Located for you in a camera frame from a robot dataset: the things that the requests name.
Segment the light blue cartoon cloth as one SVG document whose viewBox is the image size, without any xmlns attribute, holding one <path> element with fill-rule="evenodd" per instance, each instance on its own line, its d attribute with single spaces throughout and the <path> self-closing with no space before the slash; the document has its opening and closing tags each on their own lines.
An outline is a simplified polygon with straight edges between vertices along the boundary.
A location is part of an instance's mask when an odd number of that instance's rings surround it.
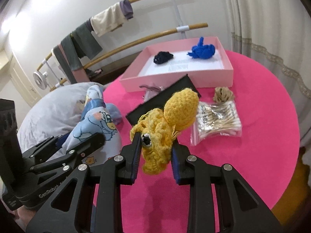
<svg viewBox="0 0 311 233">
<path fill-rule="evenodd" d="M 95 133 L 105 136 L 105 144 L 82 160 L 87 165 L 100 165 L 118 155 L 122 149 L 121 136 L 113 123 L 103 98 L 104 87 L 93 85 L 88 88 L 80 122 L 69 133 L 68 138 L 50 159 L 64 156 L 79 142 Z"/>
</svg>

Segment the small light blue sock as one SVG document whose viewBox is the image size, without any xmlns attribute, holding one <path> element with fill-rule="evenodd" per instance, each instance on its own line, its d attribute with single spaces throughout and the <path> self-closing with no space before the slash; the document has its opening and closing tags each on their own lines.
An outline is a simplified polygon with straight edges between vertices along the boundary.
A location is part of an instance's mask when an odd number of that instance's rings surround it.
<svg viewBox="0 0 311 233">
<path fill-rule="evenodd" d="M 106 108 L 109 111 L 113 123 L 118 125 L 122 122 L 122 115 L 119 109 L 113 103 L 106 103 Z"/>
</svg>

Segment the clear pouch with mauve strap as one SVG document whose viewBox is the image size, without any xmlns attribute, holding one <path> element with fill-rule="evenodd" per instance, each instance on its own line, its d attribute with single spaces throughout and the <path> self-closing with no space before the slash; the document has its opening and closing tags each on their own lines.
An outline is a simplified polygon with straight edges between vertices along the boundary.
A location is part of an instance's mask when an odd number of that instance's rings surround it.
<svg viewBox="0 0 311 233">
<path fill-rule="evenodd" d="M 141 86 L 139 86 L 139 88 L 145 90 L 145 94 L 143 96 L 144 102 L 147 102 L 151 98 L 155 97 L 156 95 L 158 95 L 163 90 L 163 87 L 159 87 L 159 86 L 155 86 L 155 85 L 151 85 L 151 86 L 150 85 L 141 85 Z"/>
</svg>

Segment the black pouch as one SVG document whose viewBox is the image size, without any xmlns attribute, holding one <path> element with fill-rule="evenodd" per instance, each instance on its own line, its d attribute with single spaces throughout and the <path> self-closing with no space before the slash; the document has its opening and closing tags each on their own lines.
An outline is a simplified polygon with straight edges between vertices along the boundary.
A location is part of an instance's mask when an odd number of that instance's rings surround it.
<svg viewBox="0 0 311 233">
<path fill-rule="evenodd" d="M 195 88 L 189 76 L 186 74 L 181 77 L 178 81 L 174 82 L 168 88 L 162 90 L 160 93 L 146 101 L 145 103 L 140 104 L 134 110 L 126 114 L 126 119 L 128 122 L 134 126 L 139 118 L 146 114 L 148 111 L 154 108 L 164 108 L 165 103 L 169 100 L 169 98 L 176 93 L 177 91 L 181 91 L 185 88 L 190 88 L 194 92 L 198 94 L 198 97 L 201 97 L 201 94 L 198 92 L 197 88 Z"/>
</svg>

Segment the bag of cotton swabs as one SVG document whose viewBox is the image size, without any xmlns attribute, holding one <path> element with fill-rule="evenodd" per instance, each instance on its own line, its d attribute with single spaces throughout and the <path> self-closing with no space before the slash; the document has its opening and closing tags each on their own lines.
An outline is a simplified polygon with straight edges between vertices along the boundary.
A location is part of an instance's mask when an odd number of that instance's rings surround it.
<svg viewBox="0 0 311 233">
<path fill-rule="evenodd" d="M 242 123 L 234 101 L 210 104 L 199 102 L 190 143 L 197 146 L 208 137 L 242 135 Z"/>
</svg>

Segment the beige satin scrunchie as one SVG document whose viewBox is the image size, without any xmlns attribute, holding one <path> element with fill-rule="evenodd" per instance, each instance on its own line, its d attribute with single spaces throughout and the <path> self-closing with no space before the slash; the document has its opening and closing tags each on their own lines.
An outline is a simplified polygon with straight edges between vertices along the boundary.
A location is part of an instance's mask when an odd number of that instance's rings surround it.
<svg viewBox="0 0 311 233">
<path fill-rule="evenodd" d="M 216 103 L 223 103 L 228 101 L 233 101 L 235 99 L 235 95 L 228 87 L 216 87 L 213 101 Z"/>
</svg>

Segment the small white fan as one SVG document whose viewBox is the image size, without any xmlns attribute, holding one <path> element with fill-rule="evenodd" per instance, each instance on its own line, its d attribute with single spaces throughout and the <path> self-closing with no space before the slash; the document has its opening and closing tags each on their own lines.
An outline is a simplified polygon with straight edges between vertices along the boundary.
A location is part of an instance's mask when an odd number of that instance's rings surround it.
<svg viewBox="0 0 311 233">
<path fill-rule="evenodd" d="M 47 72 L 41 73 L 40 71 L 35 71 L 33 73 L 33 78 L 34 78 L 35 84 L 41 90 L 47 89 L 47 86 L 48 86 L 47 76 L 48 76 Z"/>
</svg>

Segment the dark navy scrunchie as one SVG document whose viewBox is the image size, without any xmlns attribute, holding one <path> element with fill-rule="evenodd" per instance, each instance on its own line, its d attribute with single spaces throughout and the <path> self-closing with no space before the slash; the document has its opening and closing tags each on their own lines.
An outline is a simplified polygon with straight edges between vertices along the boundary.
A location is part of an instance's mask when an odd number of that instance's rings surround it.
<svg viewBox="0 0 311 233">
<path fill-rule="evenodd" d="M 171 59 L 173 59 L 174 55 L 170 52 L 158 52 L 153 59 L 153 62 L 157 65 L 162 65 Z"/>
</svg>

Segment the cream towel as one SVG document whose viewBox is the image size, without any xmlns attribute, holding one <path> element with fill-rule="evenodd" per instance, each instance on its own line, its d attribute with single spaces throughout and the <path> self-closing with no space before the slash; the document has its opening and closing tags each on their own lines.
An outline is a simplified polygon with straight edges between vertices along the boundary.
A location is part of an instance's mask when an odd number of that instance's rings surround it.
<svg viewBox="0 0 311 233">
<path fill-rule="evenodd" d="M 90 23 L 98 37 L 118 28 L 126 21 L 120 3 L 115 3 L 90 18 Z"/>
</svg>

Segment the pink shallow cardboard box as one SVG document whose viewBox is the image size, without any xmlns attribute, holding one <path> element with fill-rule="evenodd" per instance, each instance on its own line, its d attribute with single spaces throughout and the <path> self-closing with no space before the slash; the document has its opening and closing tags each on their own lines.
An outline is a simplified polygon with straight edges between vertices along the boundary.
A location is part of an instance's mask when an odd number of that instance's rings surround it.
<svg viewBox="0 0 311 233">
<path fill-rule="evenodd" d="M 198 42 L 198 38 L 189 38 L 147 46 L 120 77 L 121 85 L 127 92 L 141 91 L 142 85 L 166 88 L 188 75 L 195 88 L 231 87 L 233 66 L 218 37 L 204 38 L 205 45 L 213 44 L 216 48 L 210 59 L 187 55 Z M 157 65 L 153 58 L 161 51 L 173 54 L 173 59 Z"/>
</svg>

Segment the purple cloth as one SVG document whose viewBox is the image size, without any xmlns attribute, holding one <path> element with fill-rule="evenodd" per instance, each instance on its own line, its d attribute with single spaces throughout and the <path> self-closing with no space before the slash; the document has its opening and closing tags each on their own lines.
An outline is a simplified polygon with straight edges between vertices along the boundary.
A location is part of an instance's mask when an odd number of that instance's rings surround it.
<svg viewBox="0 0 311 233">
<path fill-rule="evenodd" d="M 120 1 L 120 9 L 127 20 L 133 18 L 133 8 L 129 0 Z"/>
</svg>

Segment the blue crochet toy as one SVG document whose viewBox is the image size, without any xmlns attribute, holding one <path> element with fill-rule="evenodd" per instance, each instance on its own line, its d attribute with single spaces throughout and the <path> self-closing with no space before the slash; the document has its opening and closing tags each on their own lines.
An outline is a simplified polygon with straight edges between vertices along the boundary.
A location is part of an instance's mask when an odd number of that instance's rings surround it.
<svg viewBox="0 0 311 233">
<path fill-rule="evenodd" d="M 210 59 L 214 56 L 216 48 L 213 44 L 204 44 L 204 37 L 200 37 L 197 45 L 191 48 L 187 55 L 194 59 Z"/>
</svg>

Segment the white pleated curtain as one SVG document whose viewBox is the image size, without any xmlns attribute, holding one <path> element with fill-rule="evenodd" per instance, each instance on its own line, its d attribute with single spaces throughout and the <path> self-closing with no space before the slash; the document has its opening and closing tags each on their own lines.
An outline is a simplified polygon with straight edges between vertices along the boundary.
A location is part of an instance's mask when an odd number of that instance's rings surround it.
<svg viewBox="0 0 311 233">
<path fill-rule="evenodd" d="M 310 16 L 300 0 L 225 0 L 232 49 L 268 68 L 294 102 L 310 145 Z"/>
</svg>

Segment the left white bar stand post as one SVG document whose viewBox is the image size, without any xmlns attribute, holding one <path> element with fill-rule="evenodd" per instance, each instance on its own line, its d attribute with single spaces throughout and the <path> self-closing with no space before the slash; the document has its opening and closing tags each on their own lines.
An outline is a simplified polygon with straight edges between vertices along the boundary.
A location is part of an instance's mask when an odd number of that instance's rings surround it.
<svg viewBox="0 0 311 233">
<path fill-rule="evenodd" d="M 48 69 L 50 70 L 50 72 L 53 74 L 53 76 L 55 77 L 55 79 L 58 81 L 55 85 L 56 88 L 59 88 L 61 86 L 63 86 L 61 84 L 61 79 L 56 75 L 56 73 L 54 72 L 54 70 L 51 68 L 51 66 L 49 65 L 47 59 L 43 59 L 42 61 L 42 65 L 46 65 L 48 67 Z"/>
</svg>

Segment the white bar stand post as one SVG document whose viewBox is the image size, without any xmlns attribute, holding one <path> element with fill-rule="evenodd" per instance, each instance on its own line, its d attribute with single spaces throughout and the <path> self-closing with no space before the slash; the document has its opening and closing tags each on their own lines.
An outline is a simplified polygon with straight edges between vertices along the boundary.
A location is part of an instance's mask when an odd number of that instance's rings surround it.
<svg viewBox="0 0 311 233">
<path fill-rule="evenodd" d="M 55 77 L 55 79 L 58 81 L 55 85 L 56 88 L 59 88 L 61 86 L 63 86 L 61 84 L 61 79 L 56 75 L 56 73 L 54 72 L 54 70 L 51 68 L 51 66 L 49 65 L 47 59 L 43 59 L 42 61 L 42 65 L 46 65 L 48 67 L 48 69 L 50 70 L 50 72 L 53 74 L 53 76 Z"/>
<path fill-rule="evenodd" d="M 176 20 L 178 22 L 177 31 L 181 34 L 182 39 L 186 39 L 187 38 L 186 37 L 186 30 L 189 30 L 189 27 L 186 26 L 181 19 L 181 15 L 180 15 L 178 6 L 176 4 L 176 0 L 171 0 L 171 2 L 172 2 L 172 6 L 174 8 L 174 11 L 175 11 Z"/>
</svg>

